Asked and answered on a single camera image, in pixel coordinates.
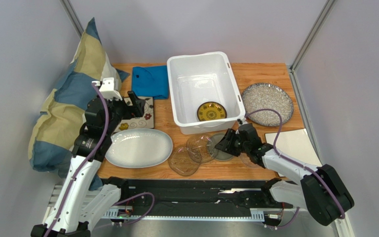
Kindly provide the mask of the grey speckled saucer plate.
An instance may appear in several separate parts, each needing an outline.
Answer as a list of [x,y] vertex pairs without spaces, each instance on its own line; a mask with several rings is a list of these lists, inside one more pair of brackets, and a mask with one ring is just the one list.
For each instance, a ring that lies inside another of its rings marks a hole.
[[224,138],[224,133],[216,133],[211,136],[210,141],[207,143],[207,151],[209,155],[218,161],[227,161],[233,158],[233,155],[227,154],[215,148],[215,146]]

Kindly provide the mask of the clear round glass plate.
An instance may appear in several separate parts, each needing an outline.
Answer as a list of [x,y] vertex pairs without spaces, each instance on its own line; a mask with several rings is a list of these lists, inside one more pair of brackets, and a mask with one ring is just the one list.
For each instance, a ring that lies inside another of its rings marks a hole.
[[195,134],[186,142],[189,157],[196,163],[203,164],[215,159],[212,137],[208,134]]

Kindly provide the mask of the yellow patterned round plate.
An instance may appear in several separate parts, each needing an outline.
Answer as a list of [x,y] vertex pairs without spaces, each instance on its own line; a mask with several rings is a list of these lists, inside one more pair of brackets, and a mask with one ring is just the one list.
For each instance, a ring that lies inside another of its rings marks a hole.
[[199,121],[211,121],[226,119],[227,111],[220,103],[210,101],[201,104],[197,109],[196,115]]

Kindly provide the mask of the white plastic bin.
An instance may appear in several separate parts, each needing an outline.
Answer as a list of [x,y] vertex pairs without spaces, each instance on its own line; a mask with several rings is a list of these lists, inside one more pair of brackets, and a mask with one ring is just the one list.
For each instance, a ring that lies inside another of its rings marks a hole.
[[[170,57],[167,73],[173,120],[182,134],[227,130],[245,116],[242,97],[224,52]],[[206,102],[222,105],[227,115],[199,120],[197,111]]]

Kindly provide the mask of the clear amber square glass plate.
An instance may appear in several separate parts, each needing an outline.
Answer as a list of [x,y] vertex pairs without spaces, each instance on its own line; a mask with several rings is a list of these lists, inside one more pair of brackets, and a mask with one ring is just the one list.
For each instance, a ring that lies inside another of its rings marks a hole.
[[185,145],[177,146],[168,158],[169,167],[181,176],[191,176],[196,173],[200,164],[190,158],[189,151]]

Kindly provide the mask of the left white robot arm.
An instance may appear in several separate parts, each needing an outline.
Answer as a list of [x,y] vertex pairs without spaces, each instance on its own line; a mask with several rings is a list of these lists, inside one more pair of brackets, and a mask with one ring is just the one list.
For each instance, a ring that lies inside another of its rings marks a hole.
[[141,118],[145,100],[134,91],[127,92],[127,104],[117,91],[98,92],[87,104],[86,121],[73,147],[73,157],[60,195],[45,222],[32,228],[33,237],[89,237],[103,214],[127,190],[125,179],[111,177],[102,190],[83,206],[92,180],[112,144],[111,136],[124,119]]

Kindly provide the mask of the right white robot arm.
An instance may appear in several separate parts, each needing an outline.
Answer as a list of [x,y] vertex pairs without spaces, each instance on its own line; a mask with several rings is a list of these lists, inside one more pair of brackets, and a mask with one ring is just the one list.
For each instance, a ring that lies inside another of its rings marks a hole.
[[235,157],[246,154],[252,163],[287,177],[289,182],[274,178],[262,186],[266,200],[305,209],[323,226],[345,218],[346,212],[355,206],[332,166],[316,166],[290,157],[272,144],[262,142],[250,123],[237,130],[228,129],[214,147]]

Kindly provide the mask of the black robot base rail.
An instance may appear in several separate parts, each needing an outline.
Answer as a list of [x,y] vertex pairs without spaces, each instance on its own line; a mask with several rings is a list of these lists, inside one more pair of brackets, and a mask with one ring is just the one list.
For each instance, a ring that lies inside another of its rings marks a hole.
[[120,200],[136,215],[248,217],[251,208],[280,212],[293,205],[266,200],[265,181],[130,179]]

